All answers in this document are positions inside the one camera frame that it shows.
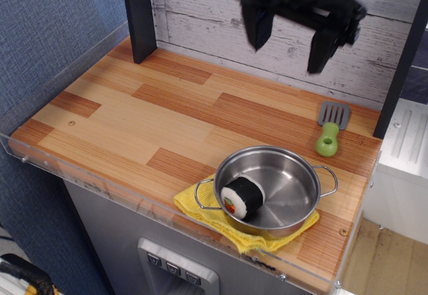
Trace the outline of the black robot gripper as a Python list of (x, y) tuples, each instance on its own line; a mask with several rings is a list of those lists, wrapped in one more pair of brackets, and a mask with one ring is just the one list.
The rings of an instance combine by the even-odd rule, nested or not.
[(320, 74), (336, 50), (358, 39), (366, 9), (357, 0), (240, 0), (248, 42), (258, 51), (272, 34), (275, 15), (316, 30), (308, 73)]

